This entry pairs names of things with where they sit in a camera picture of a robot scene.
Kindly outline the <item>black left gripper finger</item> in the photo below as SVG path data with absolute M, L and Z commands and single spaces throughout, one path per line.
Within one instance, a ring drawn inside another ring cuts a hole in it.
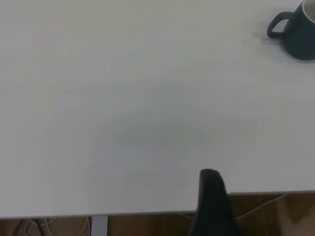
M 224 181 L 216 170 L 200 171 L 198 205 L 188 235 L 241 235 Z

